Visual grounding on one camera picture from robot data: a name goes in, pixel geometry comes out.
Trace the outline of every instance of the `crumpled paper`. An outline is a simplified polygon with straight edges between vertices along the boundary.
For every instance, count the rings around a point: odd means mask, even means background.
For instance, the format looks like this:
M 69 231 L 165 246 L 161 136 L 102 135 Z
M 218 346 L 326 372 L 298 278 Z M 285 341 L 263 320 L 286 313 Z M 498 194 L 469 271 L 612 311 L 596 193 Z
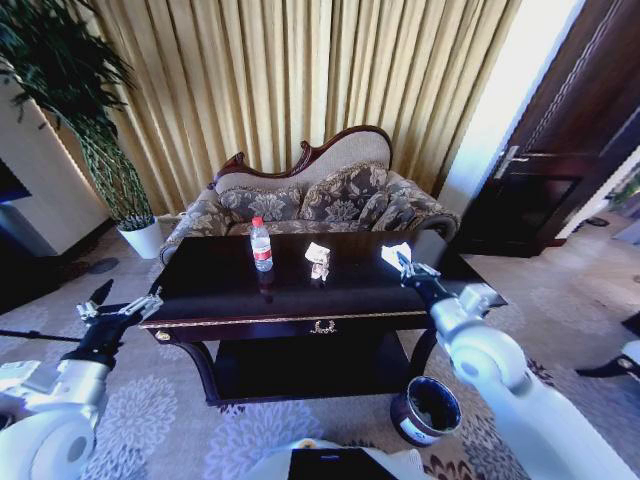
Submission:
M 398 260 L 398 252 L 404 255 L 407 260 L 411 261 L 411 247 L 407 242 L 401 243 L 400 245 L 394 245 L 393 247 L 386 247 L 383 245 L 381 255 L 383 260 L 402 272 L 404 268 Z
M 329 275 L 329 257 L 331 250 L 311 242 L 304 254 L 305 258 L 313 265 L 311 266 L 311 278 L 316 280 L 322 278 L 324 282 Z

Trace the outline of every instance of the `sofa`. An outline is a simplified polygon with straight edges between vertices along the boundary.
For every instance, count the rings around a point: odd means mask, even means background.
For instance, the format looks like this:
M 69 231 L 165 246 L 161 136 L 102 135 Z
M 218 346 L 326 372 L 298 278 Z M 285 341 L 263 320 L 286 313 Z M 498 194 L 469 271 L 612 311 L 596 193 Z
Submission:
M 185 237 L 247 235 L 261 216 L 270 234 L 432 229 L 450 241 L 460 219 L 414 182 L 390 170 L 384 130 L 348 128 L 320 147 L 301 143 L 290 170 L 262 173 L 242 152 L 202 191 L 160 251 L 166 265 Z

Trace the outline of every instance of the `white wall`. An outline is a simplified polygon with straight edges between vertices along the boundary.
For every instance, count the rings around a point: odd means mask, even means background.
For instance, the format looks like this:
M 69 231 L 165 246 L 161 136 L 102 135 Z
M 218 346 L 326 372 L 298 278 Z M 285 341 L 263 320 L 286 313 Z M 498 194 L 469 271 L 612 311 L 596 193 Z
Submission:
M 575 21 L 584 0 L 523 0 L 438 200 L 463 214 Z
M 14 83 L 0 84 L 0 158 L 32 196 L 9 204 L 60 254 L 108 214 L 49 124 L 38 130 L 46 120 L 34 103 L 17 122 L 10 99 L 19 91 Z

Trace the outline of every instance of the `dark wooden table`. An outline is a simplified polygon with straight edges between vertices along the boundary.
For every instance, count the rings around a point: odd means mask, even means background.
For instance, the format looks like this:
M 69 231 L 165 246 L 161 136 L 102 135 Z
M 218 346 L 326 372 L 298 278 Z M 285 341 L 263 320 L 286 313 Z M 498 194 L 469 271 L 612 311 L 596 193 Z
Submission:
M 312 241 L 331 249 L 324 283 L 304 257 Z M 422 301 L 380 256 L 405 241 L 449 290 L 484 281 L 432 230 L 274 235 L 267 273 L 248 237 L 185 238 L 152 286 L 165 303 L 141 327 L 191 356 L 209 405 L 400 392 L 435 345 Z M 410 360 L 406 329 L 426 329 Z

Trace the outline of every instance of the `door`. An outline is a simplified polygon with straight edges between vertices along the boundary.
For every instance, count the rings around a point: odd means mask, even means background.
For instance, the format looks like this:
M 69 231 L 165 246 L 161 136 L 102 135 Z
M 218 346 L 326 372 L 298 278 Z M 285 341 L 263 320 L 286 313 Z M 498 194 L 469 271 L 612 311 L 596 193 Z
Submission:
M 640 1 L 585 2 L 463 218 L 461 251 L 538 255 L 640 143 L 639 24 Z

